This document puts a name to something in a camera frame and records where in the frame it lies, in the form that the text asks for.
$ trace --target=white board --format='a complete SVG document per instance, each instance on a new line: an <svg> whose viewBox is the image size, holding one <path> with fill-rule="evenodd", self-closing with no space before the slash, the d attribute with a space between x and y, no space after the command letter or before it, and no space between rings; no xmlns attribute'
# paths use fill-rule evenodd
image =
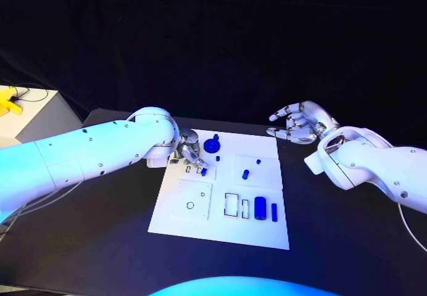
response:
<svg viewBox="0 0 427 296"><path fill-rule="evenodd" d="M196 173L192 165L183 164L183 160L167 166L148 232L288 250L275 138L195 131L200 148L205 140L218 134L221 149L215 154L200 149L202 159L210 165L205 176ZM245 169L249 170L246 180L242 179ZM238 194L236 217L223 214L226 194ZM262 221L254 219L257 196L267 199L267 219ZM277 222L271 221L272 203L277 204ZM242 218L246 205L248 219Z"/></svg>

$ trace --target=robot finger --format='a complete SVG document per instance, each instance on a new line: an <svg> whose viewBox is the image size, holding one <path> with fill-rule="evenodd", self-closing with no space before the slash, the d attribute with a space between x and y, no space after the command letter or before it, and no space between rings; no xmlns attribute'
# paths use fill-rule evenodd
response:
<svg viewBox="0 0 427 296"><path fill-rule="evenodd" d="M288 132L288 140L297 144L311 144L317 139L311 128L301 128Z"/></svg>
<svg viewBox="0 0 427 296"><path fill-rule="evenodd" d="M271 136L274 136L280 139L288 140L288 131L287 130L277 129L277 128L268 128L265 131Z"/></svg>
<svg viewBox="0 0 427 296"><path fill-rule="evenodd" d="M280 117L287 116L291 113L298 113L301 110L303 110L303 103L287 105L270 116L268 120L275 121Z"/></svg>
<svg viewBox="0 0 427 296"><path fill-rule="evenodd" d="M301 119L294 120L293 116L294 115L290 115L287 117L287 119L291 118L290 120L287 120L287 130L288 131L296 131L309 124L304 117Z"/></svg>

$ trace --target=blue object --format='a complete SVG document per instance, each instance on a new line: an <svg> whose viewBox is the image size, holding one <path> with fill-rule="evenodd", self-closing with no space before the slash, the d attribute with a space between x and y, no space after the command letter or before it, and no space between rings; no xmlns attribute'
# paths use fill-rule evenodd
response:
<svg viewBox="0 0 427 296"><path fill-rule="evenodd" d="M255 219L265 220L265 197L255 197Z"/></svg>
<svg viewBox="0 0 427 296"><path fill-rule="evenodd" d="M218 134L213 135L212 139L208 139L203 143L203 149L208 153L216 153L219 151L221 144L219 144L219 136Z"/></svg>
<svg viewBox="0 0 427 296"><path fill-rule="evenodd" d="M242 179L245 180L248 176L249 176L249 171L245 170L245 171L242 172Z"/></svg>
<svg viewBox="0 0 427 296"><path fill-rule="evenodd" d="M219 276L173 285L151 296L171 295L287 295L287 296L334 296L323 290L294 284L293 282L261 279L259 277Z"/></svg>
<svg viewBox="0 0 427 296"><path fill-rule="evenodd" d="M271 204L271 220L272 222L277 222L277 204Z"/></svg>

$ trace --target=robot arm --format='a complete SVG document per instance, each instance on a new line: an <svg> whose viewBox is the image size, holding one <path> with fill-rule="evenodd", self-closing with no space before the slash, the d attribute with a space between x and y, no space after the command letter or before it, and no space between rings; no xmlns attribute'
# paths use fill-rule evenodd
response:
<svg viewBox="0 0 427 296"><path fill-rule="evenodd" d="M141 158L148 167L164 167L170 153L186 145L180 138L167 111L148 107L128 121L115 120L0 149L0 222L42 195ZM202 160L197 163L208 168Z"/></svg>
<svg viewBox="0 0 427 296"><path fill-rule="evenodd" d="M268 128L267 133L298 144L320 139L317 151L304 159L311 172L316 175L324 172L345 190L363 182L372 183L391 200L427 213L427 151L392 147L381 135L365 128L340 127L310 101L285 106L270 120L288 114L300 119L287 120L287 130Z"/></svg>

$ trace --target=rectangular cutout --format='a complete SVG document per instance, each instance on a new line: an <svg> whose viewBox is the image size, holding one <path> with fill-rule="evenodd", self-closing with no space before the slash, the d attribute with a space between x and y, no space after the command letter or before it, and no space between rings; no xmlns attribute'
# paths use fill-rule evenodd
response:
<svg viewBox="0 0 427 296"><path fill-rule="evenodd" d="M242 199L242 218L249 219L249 201Z"/></svg>
<svg viewBox="0 0 427 296"><path fill-rule="evenodd" d="M238 216L238 194L225 193L223 214L226 216Z"/></svg>

